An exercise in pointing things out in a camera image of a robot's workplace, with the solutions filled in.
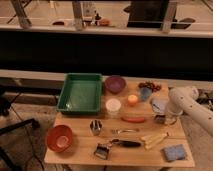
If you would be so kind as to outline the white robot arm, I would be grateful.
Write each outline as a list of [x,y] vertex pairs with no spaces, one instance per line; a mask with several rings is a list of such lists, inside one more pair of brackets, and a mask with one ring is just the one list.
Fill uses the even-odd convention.
[[183,113],[187,113],[197,124],[213,137],[213,111],[197,102],[199,91],[195,86],[175,87],[168,93],[165,108],[165,124],[172,125]]

